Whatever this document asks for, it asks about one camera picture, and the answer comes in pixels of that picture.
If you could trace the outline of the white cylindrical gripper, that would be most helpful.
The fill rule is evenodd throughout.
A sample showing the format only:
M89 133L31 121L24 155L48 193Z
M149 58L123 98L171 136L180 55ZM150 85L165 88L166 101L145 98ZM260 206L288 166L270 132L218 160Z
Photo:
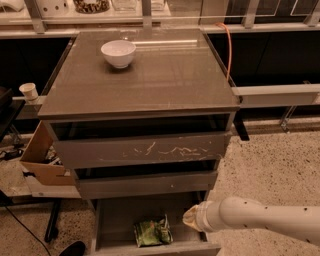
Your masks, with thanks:
M211 233L223 228L223 221L219 212L220 204L213 201L204 201L194 205L184 214L182 221L195 230Z

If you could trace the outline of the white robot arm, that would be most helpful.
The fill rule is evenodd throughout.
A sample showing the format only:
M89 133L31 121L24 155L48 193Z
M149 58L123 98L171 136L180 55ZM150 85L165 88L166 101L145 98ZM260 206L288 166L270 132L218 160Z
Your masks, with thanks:
M266 229L320 246L319 206L271 206L252 199L227 197L192 206L184 213L183 223L206 233Z

